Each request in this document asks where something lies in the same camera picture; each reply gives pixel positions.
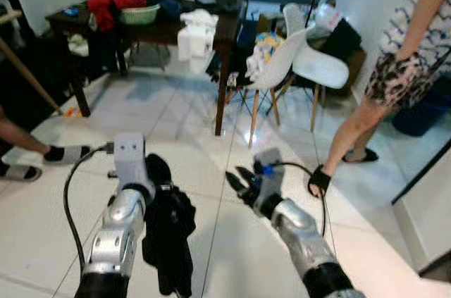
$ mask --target black sandal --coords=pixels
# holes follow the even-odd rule
[[[346,163],[366,163],[366,162],[376,162],[376,161],[379,159],[378,154],[377,154],[376,152],[374,152],[373,150],[368,149],[368,148],[365,148],[365,154],[366,154],[365,158],[364,158],[364,159],[361,159],[360,161],[353,161],[353,162],[348,161],[348,160],[346,159],[346,156],[347,156],[349,153],[350,153],[350,151],[347,152],[347,153],[341,158],[341,160],[342,160],[343,162],[346,162]]]
[[[327,192],[327,188],[329,187],[329,183],[330,183],[330,176],[327,176],[325,173],[323,173],[321,171],[322,168],[323,168],[322,164],[320,166],[318,166],[318,168],[316,168],[316,170],[313,172],[313,175],[311,175],[311,177],[309,179],[309,183],[307,185],[307,189],[309,190],[310,194],[315,198],[319,198],[319,197],[314,195],[310,186],[316,185],[323,192],[323,196],[325,196],[326,192]]]

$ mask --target gray sandal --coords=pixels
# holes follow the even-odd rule
[[[82,148],[88,147],[86,145],[71,145],[67,147],[63,147],[64,153],[63,157],[57,161],[48,161],[44,158],[44,164],[47,164],[49,166],[62,166],[66,164],[74,164],[76,161],[78,161],[81,157],[83,157],[82,154]]]
[[[36,174],[31,178],[25,178],[30,169],[35,169]],[[15,180],[18,182],[34,182],[42,175],[42,170],[34,166],[22,166],[19,164],[9,166],[4,175],[0,176],[0,180]]]

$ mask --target patterned shorts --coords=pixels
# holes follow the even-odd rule
[[[396,61],[394,54],[379,57],[365,89],[365,96],[378,105],[410,108],[421,101],[437,80],[436,69],[421,65],[417,53]]]

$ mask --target red clothing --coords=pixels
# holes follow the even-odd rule
[[[97,25],[102,32],[111,30],[114,26],[114,18],[110,7],[117,9],[142,8],[147,5],[146,0],[88,0],[89,10],[96,16]]]

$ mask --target blue container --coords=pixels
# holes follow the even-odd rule
[[[420,137],[450,110],[451,96],[434,87],[417,105],[401,110],[393,118],[393,125],[406,135]]]

